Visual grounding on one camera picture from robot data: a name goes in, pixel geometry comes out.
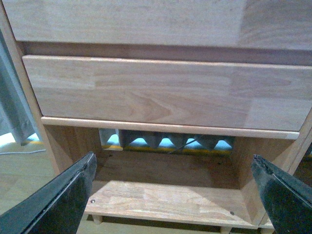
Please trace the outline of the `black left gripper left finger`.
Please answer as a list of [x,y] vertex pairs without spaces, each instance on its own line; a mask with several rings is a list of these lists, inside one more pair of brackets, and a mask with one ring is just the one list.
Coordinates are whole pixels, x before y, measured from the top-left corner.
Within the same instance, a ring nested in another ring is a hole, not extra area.
[[92,192],[97,158],[89,152],[0,216],[2,234],[75,234]]

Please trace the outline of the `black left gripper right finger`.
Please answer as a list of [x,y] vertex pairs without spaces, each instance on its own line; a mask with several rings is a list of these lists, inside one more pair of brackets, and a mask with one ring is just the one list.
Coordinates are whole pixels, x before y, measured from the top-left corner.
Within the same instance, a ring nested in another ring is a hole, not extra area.
[[262,204],[277,234],[312,232],[312,188],[260,155],[251,171]]

